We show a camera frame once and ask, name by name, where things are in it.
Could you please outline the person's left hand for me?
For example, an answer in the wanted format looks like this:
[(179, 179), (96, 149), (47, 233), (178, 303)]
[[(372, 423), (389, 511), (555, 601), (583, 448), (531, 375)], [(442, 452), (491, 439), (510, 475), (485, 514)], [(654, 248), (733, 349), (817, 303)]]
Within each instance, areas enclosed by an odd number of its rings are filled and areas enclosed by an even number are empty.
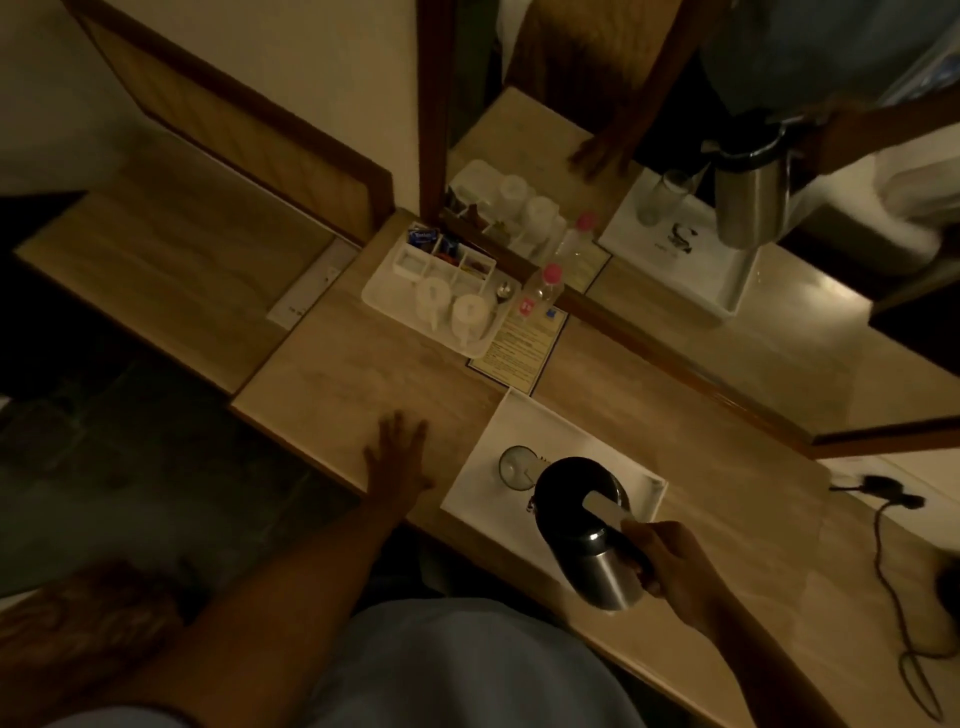
[(421, 495), (434, 487), (425, 467), (423, 471), (423, 474), (366, 472), (366, 505), (398, 524), (413, 510)]

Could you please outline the white cup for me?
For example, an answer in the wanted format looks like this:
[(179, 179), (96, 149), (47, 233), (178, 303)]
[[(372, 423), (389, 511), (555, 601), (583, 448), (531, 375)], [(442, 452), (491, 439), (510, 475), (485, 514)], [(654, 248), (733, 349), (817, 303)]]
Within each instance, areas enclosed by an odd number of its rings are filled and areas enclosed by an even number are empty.
[(450, 284), (437, 275), (426, 276), (415, 286), (415, 315), (432, 332), (437, 332), (445, 320), (451, 301)]
[(465, 349), (479, 342), (486, 334), (490, 321), (491, 307), (483, 295), (465, 294), (457, 297), (452, 304), (450, 331), (461, 348)]

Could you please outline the wood-framed wall panel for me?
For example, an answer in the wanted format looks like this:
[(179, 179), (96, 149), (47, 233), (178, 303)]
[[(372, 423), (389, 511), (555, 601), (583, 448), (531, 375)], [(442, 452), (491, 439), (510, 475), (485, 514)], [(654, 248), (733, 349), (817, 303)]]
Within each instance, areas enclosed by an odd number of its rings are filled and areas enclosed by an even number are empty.
[(390, 172), (107, 0), (60, 0), (151, 121), (359, 245), (395, 212)]

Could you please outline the person's light shirt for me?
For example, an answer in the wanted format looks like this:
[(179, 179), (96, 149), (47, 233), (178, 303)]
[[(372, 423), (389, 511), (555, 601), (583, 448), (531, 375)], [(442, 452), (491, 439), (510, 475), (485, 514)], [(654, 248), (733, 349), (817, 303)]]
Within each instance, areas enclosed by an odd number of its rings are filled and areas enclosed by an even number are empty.
[(558, 627), (483, 598), (388, 600), (351, 617), (291, 728), (647, 728)]

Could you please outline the wood-framed wall mirror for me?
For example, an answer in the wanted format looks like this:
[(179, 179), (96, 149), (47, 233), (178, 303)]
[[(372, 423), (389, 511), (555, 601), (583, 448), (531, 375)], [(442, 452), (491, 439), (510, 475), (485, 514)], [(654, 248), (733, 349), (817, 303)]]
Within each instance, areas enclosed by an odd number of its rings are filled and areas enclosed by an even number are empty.
[(960, 0), (417, 0), (443, 213), (498, 259), (595, 214), (576, 315), (812, 455), (960, 447), (960, 376), (872, 301), (942, 247), (875, 191), (960, 123)]

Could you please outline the water bottle with pink cap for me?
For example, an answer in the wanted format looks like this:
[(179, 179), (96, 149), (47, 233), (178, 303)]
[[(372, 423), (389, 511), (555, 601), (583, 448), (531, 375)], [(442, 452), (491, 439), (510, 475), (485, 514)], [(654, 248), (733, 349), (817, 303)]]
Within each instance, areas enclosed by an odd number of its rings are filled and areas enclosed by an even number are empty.
[(515, 302), (519, 321), (529, 323), (546, 318), (565, 286), (564, 266), (551, 262), (536, 271), (523, 285)]

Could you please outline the white wall switch plate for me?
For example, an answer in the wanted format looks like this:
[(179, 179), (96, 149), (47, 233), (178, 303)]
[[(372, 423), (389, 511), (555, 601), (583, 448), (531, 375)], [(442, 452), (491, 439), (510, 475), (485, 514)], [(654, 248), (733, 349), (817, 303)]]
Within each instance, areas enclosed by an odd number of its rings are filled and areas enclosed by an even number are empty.
[(267, 313), (268, 322), (290, 332), (358, 257), (361, 249), (335, 236)]

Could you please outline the steel kettle with black lid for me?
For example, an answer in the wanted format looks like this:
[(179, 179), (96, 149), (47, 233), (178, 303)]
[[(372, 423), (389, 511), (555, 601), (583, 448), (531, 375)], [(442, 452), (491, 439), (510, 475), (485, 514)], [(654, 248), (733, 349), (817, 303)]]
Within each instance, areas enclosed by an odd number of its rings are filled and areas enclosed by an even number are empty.
[[(596, 516), (584, 504), (595, 494), (626, 516)], [(620, 531), (633, 516), (628, 491), (599, 462), (568, 456), (545, 467), (536, 478), (531, 507), (538, 533), (573, 591), (587, 604), (618, 612), (633, 607), (644, 589), (639, 571), (652, 566)]]

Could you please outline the black power plug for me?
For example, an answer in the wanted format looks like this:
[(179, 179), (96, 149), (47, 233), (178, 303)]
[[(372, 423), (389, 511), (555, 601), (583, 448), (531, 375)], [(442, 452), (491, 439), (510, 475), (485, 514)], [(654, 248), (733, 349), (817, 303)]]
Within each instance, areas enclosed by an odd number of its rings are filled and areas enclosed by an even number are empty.
[(856, 475), (850, 482), (831, 482), (827, 488), (834, 493), (859, 494), (882, 502), (880, 510), (899, 507), (908, 511), (918, 511), (927, 504), (922, 495), (906, 491), (898, 480), (886, 475)]

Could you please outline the white cup tray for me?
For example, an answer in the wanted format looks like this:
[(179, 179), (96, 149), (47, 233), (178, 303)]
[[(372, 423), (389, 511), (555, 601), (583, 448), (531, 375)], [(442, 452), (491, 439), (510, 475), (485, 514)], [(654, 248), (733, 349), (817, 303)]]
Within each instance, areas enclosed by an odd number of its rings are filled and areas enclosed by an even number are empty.
[[(366, 283), (362, 291), (363, 302), (390, 317), (392, 320), (423, 334), (460, 356), (468, 359), (483, 357), (506, 320), (510, 306), (516, 302), (522, 287), (521, 284), (496, 267), (493, 276), (487, 282), (485, 291), (480, 294), (486, 297), (490, 306), (490, 322), (486, 329), (486, 334), (476, 344), (463, 348), (454, 340), (450, 330), (450, 310), (455, 300), (460, 296), (454, 297), (451, 291), (452, 300), (450, 308), (437, 331), (430, 330), (427, 325), (418, 319), (415, 312), (417, 283), (409, 281), (393, 271), (395, 251), (403, 234), (404, 232), (402, 232), (390, 252), (386, 255), (384, 261), (380, 263), (379, 267)], [(514, 293), (507, 303), (498, 306), (495, 300), (495, 291), (498, 285), (505, 279), (513, 281)]]

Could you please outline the yellow information card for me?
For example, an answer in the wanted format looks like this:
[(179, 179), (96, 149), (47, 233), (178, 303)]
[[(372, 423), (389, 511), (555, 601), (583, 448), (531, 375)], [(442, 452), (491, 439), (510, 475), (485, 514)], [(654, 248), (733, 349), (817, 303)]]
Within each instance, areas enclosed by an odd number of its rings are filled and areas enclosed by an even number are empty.
[(540, 381), (569, 314), (556, 307), (533, 321), (510, 314), (494, 336), (486, 353), (469, 359), (466, 367), (526, 396)]

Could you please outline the white compartment sachet holder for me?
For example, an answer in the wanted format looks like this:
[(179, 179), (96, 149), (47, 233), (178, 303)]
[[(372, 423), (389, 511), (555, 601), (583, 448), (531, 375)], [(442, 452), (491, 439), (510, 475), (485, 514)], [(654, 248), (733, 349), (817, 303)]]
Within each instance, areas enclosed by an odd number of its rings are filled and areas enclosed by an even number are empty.
[(497, 264), (491, 257), (470, 247), (460, 237), (439, 231), (441, 236), (457, 237), (462, 241), (462, 261), (460, 266), (455, 268), (433, 255), (437, 245), (430, 253), (408, 245), (406, 232), (407, 230), (395, 247), (393, 273), (414, 284), (418, 284), (425, 277), (440, 277), (449, 283), (454, 297), (481, 294), (485, 291), (488, 281), (497, 269)]

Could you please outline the clear drinking glass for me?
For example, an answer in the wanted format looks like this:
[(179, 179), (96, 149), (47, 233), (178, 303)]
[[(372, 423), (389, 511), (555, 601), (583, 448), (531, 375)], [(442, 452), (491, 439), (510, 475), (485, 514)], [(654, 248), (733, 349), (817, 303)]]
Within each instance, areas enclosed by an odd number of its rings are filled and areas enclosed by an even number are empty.
[(502, 453), (498, 461), (498, 474), (503, 484), (512, 491), (533, 490), (549, 463), (530, 447), (513, 445)]

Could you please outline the person's left forearm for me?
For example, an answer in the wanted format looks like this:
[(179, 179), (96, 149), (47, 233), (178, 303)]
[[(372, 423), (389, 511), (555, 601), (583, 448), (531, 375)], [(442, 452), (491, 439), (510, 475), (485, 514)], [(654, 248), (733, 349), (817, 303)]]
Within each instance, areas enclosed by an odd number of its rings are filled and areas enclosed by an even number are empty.
[(283, 728), (413, 504), (369, 493), (214, 599), (170, 646), (110, 687), (102, 706), (168, 709), (200, 728)]

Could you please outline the white rectangular kettle tray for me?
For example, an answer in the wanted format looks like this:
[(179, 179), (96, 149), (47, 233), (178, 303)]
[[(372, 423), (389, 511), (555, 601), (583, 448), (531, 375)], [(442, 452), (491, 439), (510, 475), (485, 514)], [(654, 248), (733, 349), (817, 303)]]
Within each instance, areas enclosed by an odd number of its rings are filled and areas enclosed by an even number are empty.
[(570, 592), (572, 584), (535, 525), (529, 508), (534, 491), (515, 490), (500, 475), (501, 456), (513, 446), (550, 463), (565, 456), (593, 459), (619, 480), (637, 520), (658, 516), (668, 489), (665, 478), (527, 394), (509, 389), (440, 507)]

